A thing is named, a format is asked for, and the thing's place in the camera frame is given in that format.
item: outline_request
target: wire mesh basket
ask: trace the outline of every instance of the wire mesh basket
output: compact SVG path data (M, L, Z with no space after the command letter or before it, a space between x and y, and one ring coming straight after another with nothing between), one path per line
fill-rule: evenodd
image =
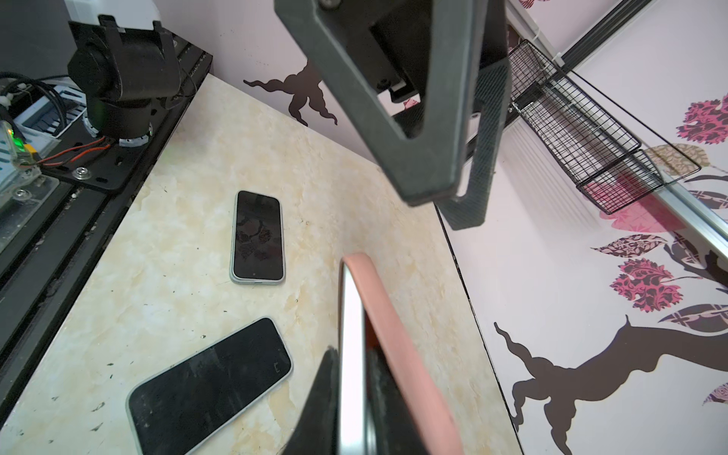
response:
M665 142L662 148L645 150L631 131L531 42L521 42L509 59L511 106L579 191L605 213L614 213L675 180L669 176L683 178L700 170L693 158L614 103Z

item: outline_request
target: dark gray plastic bracket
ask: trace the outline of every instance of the dark gray plastic bracket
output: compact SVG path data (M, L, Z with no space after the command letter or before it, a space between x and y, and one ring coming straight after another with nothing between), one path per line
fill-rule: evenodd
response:
M503 0L489 1L498 4ZM501 130L494 132L493 128L495 123L500 129L504 124L510 71L506 71L506 80L483 82L483 100L490 104L483 109L485 115L481 114L468 192L464 197L445 199L455 195L464 164L467 123L472 113L474 76L480 66L488 1L433 1L427 99L423 103L422 129L413 138L408 138L384 110L344 46L324 24L321 14L325 12L317 0L275 0L274 4L276 14L319 69L326 86L402 200L409 205L438 201L438 207L454 229L483 223L501 133ZM504 10L494 9L503 16L496 23L502 26L500 33L504 34L505 41ZM496 65L484 68L481 75L494 75L499 67L491 67ZM507 58L502 66L508 69ZM509 92L501 92L497 97L494 90L498 87ZM495 106L497 115L492 112ZM481 138L481 133L489 136Z

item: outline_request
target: marble countertop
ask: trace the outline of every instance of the marble countertop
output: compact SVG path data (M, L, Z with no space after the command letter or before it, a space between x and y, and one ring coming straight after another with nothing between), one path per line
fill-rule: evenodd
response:
M229 280L237 191L281 201L286 279ZM296 367L199 454L270 454L337 345L339 262L363 251L450 405L466 453L521 451L431 204L373 163L208 76L0 431L3 454L133 454L144 379L261 316Z

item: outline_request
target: phone screen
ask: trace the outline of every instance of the phone screen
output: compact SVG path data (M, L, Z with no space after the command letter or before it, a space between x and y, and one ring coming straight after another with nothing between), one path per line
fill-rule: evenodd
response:
M290 370L283 340L265 317L149 379L128 403L142 453L186 454Z
M241 191L237 194L232 270L247 280L283 278L283 235L278 199Z

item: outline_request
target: leaf decal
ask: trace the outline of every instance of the leaf decal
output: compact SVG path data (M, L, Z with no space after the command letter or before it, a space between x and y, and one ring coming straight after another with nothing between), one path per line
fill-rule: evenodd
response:
M673 259L683 262L685 264L691 264L703 268L700 263L700 257L698 256L697 248L690 243L685 237L681 236L677 232L675 234L675 242L673 242Z
M607 246L592 248L600 253L611 254L620 258L634 258L654 250L668 241L659 235L635 234L615 240Z
M677 143L674 146L700 166L707 167L711 165L708 154L705 150L698 146L686 143ZM695 165L687 159L683 154L675 150L670 144L652 147L645 150L647 156L663 170L666 174L677 177L686 175L696 170Z
M700 304L688 306L665 316L660 322L671 322L694 331L713 333L728 328L728 305Z
M718 386L714 391L712 391L705 401L703 401L703 404L711 401L715 403L728 403L728 382Z
M713 210L728 208L728 196L725 194L696 190L691 190L690 193L705 204L707 208L711 208Z

